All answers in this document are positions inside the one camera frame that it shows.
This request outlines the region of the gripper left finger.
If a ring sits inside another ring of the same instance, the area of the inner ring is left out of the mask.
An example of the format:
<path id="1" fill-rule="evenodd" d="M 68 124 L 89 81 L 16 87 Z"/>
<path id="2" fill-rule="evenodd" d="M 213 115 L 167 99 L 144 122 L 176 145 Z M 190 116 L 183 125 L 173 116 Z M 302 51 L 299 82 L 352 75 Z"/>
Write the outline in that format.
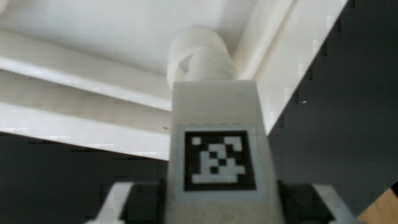
<path id="1" fill-rule="evenodd" d="M 133 182 L 114 183 L 96 218 L 85 224 L 126 224 L 121 214 L 133 186 Z"/>

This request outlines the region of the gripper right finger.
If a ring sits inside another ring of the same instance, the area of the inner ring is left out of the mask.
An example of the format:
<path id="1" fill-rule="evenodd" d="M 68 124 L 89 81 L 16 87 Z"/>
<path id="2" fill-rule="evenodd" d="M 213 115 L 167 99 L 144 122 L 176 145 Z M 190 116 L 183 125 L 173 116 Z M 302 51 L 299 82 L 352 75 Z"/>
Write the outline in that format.
<path id="1" fill-rule="evenodd" d="M 334 187 L 331 185 L 315 184 L 313 188 L 334 216 L 332 220 L 329 221 L 329 224 L 363 224 L 352 214 L 352 211 L 348 209 L 347 203 L 340 197 Z"/>

